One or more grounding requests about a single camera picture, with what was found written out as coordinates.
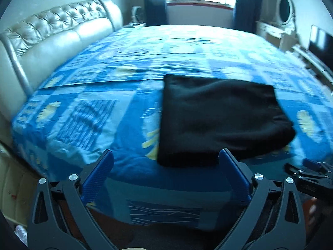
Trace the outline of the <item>person's right hand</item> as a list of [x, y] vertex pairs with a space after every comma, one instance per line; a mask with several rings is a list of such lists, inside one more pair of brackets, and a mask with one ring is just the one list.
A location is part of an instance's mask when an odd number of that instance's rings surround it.
[[303, 204], [307, 238], [311, 237], [313, 233], [319, 228], [319, 224], [322, 220], [321, 208], [321, 202], [315, 197], [311, 197]]

